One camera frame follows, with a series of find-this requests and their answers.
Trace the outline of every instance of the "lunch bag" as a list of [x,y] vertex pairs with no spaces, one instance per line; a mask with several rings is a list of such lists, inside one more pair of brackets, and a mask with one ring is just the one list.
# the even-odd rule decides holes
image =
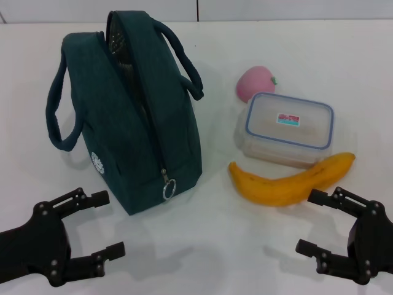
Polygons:
[[[187,72],[180,74],[166,39]],[[61,139],[55,112],[65,72],[76,121]],[[91,160],[128,214],[193,187],[202,173],[189,93],[203,97],[201,78],[176,35],[145,12],[111,12],[103,32],[67,35],[48,95],[49,138],[71,151],[83,134]]]

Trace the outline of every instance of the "peach-shaped toy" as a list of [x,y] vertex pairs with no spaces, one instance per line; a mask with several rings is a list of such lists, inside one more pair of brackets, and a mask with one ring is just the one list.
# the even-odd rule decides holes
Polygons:
[[258,92],[274,93],[276,78],[264,66],[254,66],[241,76],[236,85],[236,94],[247,103]]

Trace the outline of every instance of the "yellow banana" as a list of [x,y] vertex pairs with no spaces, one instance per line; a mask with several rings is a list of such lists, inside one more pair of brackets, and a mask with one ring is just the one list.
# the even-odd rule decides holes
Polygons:
[[240,169],[235,162],[229,172],[241,195],[266,206],[288,206],[308,198],[312,189],[325,190],[348,172],[355,160],[350,152],[335,154],[299,174],[267,179]]

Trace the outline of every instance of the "sticker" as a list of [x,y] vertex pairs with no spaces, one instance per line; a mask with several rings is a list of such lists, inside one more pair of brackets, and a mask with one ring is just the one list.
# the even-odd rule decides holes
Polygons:
[[291,125],[291,126],[300,126],[300,117],[278,113],[277,123]]
[[104,174],[104,165],[101,163],[101,160],[95,152],[91,152],[91,161],[93,161],[94,167],[96,167],[97,171]]

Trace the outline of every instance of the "container lid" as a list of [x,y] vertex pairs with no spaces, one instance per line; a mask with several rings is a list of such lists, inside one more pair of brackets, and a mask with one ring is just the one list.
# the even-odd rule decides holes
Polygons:
[[334,111],[317,101],[260,92],[250,100],[246,131],[251,136],[311,149],[332,142]]

